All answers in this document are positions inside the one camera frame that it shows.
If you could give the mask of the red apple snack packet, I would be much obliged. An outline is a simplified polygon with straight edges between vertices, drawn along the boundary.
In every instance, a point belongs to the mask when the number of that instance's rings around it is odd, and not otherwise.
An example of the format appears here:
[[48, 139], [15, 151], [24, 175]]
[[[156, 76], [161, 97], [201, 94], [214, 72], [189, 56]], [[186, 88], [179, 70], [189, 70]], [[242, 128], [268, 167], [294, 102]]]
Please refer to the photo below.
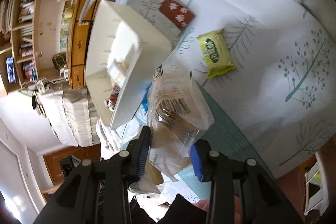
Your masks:
[[114, 112], [119, 94], [120, 87], [117, 84], [114, 84], [110, 96], [104, 100], [104, 104], [111, 112]]

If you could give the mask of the clear bag brown biscuits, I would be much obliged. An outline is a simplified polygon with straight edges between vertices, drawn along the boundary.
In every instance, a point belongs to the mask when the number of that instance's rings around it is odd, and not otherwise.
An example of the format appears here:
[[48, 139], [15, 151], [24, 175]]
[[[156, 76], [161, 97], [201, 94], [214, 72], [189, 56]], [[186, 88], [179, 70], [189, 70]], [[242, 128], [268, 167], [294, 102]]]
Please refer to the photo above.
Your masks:
[[152, 138], [149, 161], [175, 181], [175, 175], [190, 163], [192, 145], [214, 123], [198, 83], [175, 54], [154, 73], [147, 123]]

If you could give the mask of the white plastic tray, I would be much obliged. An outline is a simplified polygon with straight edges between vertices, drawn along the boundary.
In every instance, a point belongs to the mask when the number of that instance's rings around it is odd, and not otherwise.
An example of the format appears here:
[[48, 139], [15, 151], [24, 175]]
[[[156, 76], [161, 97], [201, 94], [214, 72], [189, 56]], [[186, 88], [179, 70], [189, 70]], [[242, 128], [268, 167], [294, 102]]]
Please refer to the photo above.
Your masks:
[[[177, 45], [180, 30], [159, 7], [164, 0], [100, 2], [89, 41], [85, 80], [98, 115], [116, 129], [133, 118], [154, 71]], [[104, 100], [120, 87], [114, 112]]]

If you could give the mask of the green yellow snack packet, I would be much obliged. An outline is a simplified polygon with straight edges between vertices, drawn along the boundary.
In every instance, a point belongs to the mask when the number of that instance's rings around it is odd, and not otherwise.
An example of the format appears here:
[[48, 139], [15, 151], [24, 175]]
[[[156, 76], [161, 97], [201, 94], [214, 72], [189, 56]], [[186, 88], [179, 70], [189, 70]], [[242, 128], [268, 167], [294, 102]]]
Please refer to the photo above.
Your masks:
[[232, 63], [223, 32], [224, 29], [222, 28], [197, 36], [208, 69], [208, 79], [224, 75], [236, 68], [236, 65]]

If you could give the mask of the white lace bed cover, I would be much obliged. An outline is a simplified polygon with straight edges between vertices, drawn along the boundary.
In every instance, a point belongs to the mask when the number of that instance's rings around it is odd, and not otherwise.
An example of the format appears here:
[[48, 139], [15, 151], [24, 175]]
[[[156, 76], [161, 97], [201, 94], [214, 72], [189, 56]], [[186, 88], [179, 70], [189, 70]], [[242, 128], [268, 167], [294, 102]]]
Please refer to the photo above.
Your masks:
[[99, 115], [87, 88], [49, 90], [36, 96], [60, 143], [74, 147], [100, 143], [96, 132]]

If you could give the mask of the tree print tablecloth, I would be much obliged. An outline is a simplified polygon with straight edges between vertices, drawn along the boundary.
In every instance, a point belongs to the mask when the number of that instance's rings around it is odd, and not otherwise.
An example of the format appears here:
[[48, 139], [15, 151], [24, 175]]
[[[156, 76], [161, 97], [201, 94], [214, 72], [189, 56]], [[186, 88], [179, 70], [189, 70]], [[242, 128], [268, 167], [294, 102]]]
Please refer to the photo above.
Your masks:
[[[195, 15], [180, 58], [217, 122], [244, 135], [275, 177], [334, 135], [335, 42], [306, 9], [294, 0], [178, 1]], [[236, 68], [208, 79], [197, 36], [222, 28]]]

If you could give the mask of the dark patterned pouch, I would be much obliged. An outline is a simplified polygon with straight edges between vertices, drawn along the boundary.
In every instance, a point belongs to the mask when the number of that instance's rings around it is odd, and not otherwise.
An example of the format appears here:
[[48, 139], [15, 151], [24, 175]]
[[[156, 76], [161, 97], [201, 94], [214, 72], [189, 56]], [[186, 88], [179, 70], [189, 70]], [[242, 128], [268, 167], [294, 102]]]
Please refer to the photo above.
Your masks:
[[58, 73], [67, 65], [66, 53], [60, 52], [52, 57], [52, 62]]

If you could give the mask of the dark red snowflake packet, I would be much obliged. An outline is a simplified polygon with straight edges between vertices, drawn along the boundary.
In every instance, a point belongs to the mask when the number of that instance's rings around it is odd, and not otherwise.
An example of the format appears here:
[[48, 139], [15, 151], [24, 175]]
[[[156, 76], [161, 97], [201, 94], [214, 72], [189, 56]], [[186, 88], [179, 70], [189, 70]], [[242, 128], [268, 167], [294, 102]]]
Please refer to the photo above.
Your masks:
[[180, 30], [185, 29], [195, 18], [193, 12], [176, 0], [164, 0], [159, 11]]

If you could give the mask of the wooden desk with drawers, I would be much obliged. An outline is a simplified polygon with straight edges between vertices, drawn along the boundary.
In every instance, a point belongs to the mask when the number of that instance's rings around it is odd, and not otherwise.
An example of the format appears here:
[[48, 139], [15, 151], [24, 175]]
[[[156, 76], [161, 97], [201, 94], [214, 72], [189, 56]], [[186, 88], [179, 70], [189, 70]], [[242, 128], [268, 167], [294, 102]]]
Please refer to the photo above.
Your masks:
[[71, 89], [85, 87], [85, 64], [91, 30], [99, 1], [95, 0], [84, 19], [80, 21], [80, 14], [86, 0], [74, 0], [73, 15], [68, 23], [68, 42], [66, 50], [67, 67], [69, 69], [69, 84]]

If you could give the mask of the wooden bookshelf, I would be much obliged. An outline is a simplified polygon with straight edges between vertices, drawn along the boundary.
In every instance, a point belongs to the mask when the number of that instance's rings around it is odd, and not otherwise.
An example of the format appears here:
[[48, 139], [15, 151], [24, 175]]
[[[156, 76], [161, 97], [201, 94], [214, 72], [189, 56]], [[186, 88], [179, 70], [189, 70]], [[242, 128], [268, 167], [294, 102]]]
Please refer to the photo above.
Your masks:
[[52, 58], [60, 52], [63, 9], [57, 0], [1, 0], [1, 96], [36, 79], [60, 79]]

